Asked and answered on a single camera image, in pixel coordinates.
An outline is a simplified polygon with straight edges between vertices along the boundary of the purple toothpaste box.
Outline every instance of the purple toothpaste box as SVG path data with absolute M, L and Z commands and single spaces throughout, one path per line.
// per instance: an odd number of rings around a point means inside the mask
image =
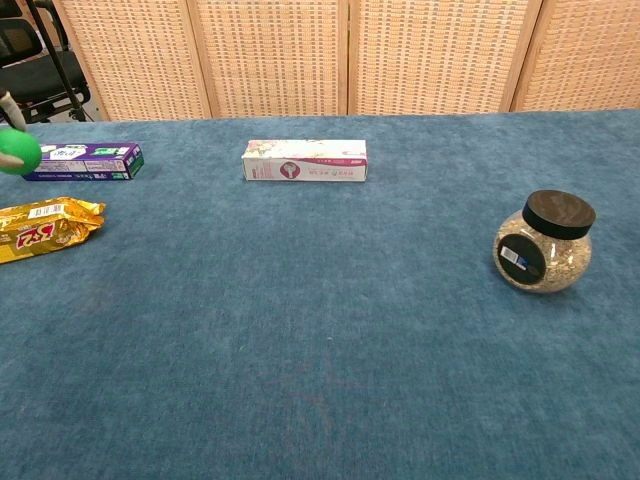
M 26 180 L 131 180 L 144 164 L 137 143 L 40 145 L 42 162 Z

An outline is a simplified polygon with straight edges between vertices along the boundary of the product logo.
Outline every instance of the product logo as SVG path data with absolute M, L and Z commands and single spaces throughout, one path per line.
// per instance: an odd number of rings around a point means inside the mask
M 56 228 L 55 223 L 45 223 L 37 227 L 25 230 L 16 239 L 16 249 L 28 248 L 36 243 L 46 242 L 53 237 Z
M 293 162 L 286 162 L 280 167 L 280 173 L 289 180 L 293 180 L 300 175 L 300 167 Z

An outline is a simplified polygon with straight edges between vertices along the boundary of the toothpaste box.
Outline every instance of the toothpaste box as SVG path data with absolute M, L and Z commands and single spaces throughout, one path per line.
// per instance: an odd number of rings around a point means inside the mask
M 26 180 L 131 180 L 144 164 L 136 143 L 40 145 L 42 162 Z
M 251 140 L 244 155 L 247 180 L 364 182 L 364 140 Z

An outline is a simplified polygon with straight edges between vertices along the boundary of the wicker panel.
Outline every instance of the wicker panel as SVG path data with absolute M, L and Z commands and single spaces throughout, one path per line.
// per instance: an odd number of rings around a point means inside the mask
M 214 115 L 346 113 L 346 0 L 191 5 Z
M 354 3 L 349 112 L 507 110 L 539 4 L 535 0 Z
M 111 120 L 210 117 L 185 0 L 58 0 Z
M 547 1 L 513 109 L 640 107 L 640 1 Z

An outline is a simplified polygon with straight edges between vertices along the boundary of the gold snack bag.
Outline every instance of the gold snack bag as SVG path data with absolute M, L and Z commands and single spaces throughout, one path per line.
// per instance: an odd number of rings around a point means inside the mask
M 104 203 L 70 197 L 0 209 L 0 263 L 84 242 L 102 226 Z

